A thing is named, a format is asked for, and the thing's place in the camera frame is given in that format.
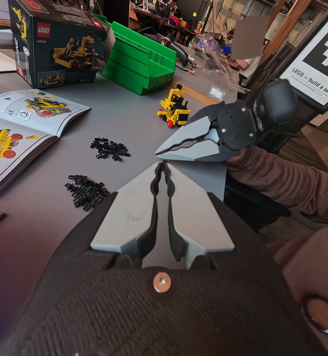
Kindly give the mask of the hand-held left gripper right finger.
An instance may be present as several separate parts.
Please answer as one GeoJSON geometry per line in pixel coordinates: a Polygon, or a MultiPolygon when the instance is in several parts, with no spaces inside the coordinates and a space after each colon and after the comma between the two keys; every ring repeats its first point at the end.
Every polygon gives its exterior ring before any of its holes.
{"type": "Polygon", "coordinates": [[[235,249],[209,194],[173,165],[165,164],[169,197],[170,247],[176,260],[190,269],[197,256],[235,249]]]}

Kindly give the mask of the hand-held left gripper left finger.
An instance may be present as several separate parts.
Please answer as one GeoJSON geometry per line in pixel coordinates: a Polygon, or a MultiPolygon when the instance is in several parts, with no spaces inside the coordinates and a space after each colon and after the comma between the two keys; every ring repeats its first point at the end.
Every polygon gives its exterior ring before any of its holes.
{"type": "Polygon", "coordinates": [[[163,163],[151,167],[117,191],[90,247],[93,250],[147,256],[157,234],[157,194],[163,163]]]}

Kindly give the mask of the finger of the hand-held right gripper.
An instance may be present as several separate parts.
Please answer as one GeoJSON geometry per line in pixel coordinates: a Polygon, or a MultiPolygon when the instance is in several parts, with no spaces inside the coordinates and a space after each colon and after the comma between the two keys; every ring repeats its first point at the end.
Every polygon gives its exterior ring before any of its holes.
{"type": "Polygon", "coordinates": [[[171,149],[164,149],[156,152],[156,157],[169,161],[189,161],[189,162],[224,162],[230,158],[240,156],[240,150],[232,150],[225,144],[218,144],[219,136],[216,130],[210,130],[206,136],[199,137],[196,141],[182,143],[171,149]]]}
{"type": "Polygon", "coordinates": [[[167,153],[175,147],[185,142],[196,141],[198,139],[213,139],[215,143],[220,140],[217,129],[213,122],[217,119],[218,113],[224,108],[224,101],[218,104],[208,105],[195,113],[186,124],[181,126],[169,137],[156,151],[156,153],[167,153]]]}

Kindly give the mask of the person's right forearm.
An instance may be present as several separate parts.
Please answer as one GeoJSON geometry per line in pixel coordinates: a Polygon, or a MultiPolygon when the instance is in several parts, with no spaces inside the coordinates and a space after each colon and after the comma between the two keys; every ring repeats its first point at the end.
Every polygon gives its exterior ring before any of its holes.
{"type": "Polygon", "coordinates": [[[290,162],[256,146],[248,147],[227,171],[290,211],[328,224],[328,172],[290,162]]]}

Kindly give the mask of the dark toy set box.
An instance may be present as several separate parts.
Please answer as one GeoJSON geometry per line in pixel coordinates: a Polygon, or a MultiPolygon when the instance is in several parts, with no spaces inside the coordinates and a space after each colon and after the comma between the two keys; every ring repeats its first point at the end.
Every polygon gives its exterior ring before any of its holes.
{"type": "Polygon", "coordinates": [[[92,83],[109,62],[112,27],[53,1],[8,1],[16,71],[33,89],[92,83]]]}

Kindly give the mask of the yellow toy bulldozer model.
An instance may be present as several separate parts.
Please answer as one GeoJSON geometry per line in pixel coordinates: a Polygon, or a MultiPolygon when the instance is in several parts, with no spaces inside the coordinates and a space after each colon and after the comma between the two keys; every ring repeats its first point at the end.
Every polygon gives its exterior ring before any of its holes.
{"type": "Polygon", "coordinates": [[[177,84],[170,90],[169,96],[159,102],[162,109],[157,111],[157,115],[166,121],[168,128],[182,126],[188,121],[191,111],[187,108],[188,101],[183,103],[184,93],[182,85],[177,84]]]}

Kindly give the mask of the small clear plastic packet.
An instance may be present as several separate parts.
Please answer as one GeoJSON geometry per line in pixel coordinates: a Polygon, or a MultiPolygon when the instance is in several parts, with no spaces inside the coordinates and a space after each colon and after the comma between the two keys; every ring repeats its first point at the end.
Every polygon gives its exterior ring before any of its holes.
{"type": "Polygon", "coordinates": [[[209,90],[209,95],[217,101],[223,101],[225,91],[220,89],[219,87],[212,85],[209,90]]]}

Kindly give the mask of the black chair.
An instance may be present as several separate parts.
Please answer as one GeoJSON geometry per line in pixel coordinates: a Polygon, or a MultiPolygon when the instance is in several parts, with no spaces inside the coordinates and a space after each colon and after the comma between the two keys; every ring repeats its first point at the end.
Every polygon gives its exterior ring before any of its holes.
{"type": "Polygon", "coordinates": [[[291,211],[286,207],[234,180],[228,173],[223,201],[256,233],[280,217],[291,217],[291,211]]]}

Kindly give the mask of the black handheld tool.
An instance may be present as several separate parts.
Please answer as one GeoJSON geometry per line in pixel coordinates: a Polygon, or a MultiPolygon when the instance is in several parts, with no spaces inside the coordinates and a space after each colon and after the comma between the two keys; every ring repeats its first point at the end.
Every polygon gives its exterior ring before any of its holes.
{"type": "Polygon", "coordinates": [[[181,66],[176,65],[177,68],[189,73],[194,73],[193,62],[189,59],[186,51],[174,41],[174,36],[171,34],[169,37],[159,34],[152,26],[146,27],[138,31],[147,38],[153,39],[155,42],[161,43],[163,46],[168,47],[176,52],[176,57],[181,62],[181,66]]]}

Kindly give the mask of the crinkled clear plastic bag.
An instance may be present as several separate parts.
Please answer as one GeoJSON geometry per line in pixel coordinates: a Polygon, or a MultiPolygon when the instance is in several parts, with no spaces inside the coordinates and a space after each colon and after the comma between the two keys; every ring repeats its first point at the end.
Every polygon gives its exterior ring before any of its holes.
{"type": "Polygon", "coordinates": [[[188,45],[187,54],[197,60],[197,70],[207,74],[216,84],[242,94],[249,92],[249,89],[239,84],[238,70],[230,66],[229,57],[224,54],[221,45],[211,34],[196,35],[188,45]]]}

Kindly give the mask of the green plastic bin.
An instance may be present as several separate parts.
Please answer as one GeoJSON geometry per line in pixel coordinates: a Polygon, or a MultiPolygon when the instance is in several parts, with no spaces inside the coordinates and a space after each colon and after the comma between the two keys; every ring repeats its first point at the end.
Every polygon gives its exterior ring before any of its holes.
{"type": "Polygon", "coordinates": [[[102,76],[138,95],[153,91],[173,79],[176,52],[105,16],[95,15],[111,26],[115,42],[102,76]]]}

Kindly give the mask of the cluttered background shelf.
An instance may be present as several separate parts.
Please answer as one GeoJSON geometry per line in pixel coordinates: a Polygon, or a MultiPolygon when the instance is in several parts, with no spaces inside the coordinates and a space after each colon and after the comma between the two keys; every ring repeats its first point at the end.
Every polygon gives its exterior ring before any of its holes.
{"type": "Polygon", "coordinates": [[[156,4],[153,1],[148,1],[148,11],[143,9],[143,1],[131,2],[131,16],[136,14],[137,18],[143,12],[143,15],[152,14],[160,16],[160,20],[163,20],[166,13],[166,5],[168,5],[168,16],[174,16],[181,18],[186,23],[191,23],[188,28],[192,32],[204,33],[223,33],[225,34],[231,27],[228,26],[227,19],[225,18],[222,10],[224,1],[214,1],[213,5],[216,5],[216,25],[212,27],[213,9],[211,9],[212,1],[193,1],[193,0],[178,0],[174,1],[173,8],[170,5],[171,1],[157,1],[156,4]]]}

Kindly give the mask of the black framed sign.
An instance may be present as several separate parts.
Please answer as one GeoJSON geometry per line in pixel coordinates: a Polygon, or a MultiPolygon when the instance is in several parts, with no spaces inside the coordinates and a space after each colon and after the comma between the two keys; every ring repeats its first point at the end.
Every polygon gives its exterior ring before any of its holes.
{"type": "Polygon", "coordinates": [[[276,72],[287,79],[301,101],[319,113],[328,111],[328,11],[276,72]]]}

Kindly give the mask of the open instruction booklet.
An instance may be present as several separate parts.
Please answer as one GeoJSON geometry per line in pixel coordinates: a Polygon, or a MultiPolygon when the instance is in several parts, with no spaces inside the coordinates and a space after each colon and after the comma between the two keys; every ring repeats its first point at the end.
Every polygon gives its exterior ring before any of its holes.
{"type": "Polygon", "coordinates": [[[39,89],[0,94],[0,193],[90,109],[39,89]]]}

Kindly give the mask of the person's brown clothing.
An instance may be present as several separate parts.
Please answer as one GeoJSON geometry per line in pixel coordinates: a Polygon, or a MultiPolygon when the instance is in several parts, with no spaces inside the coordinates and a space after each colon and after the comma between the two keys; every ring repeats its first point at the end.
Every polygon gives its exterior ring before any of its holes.
{"type": "Polygon", "coordinates": [[[328,300],[328,227],[309,238],[266,245],[299,306],[308,296],[328,300]]]}

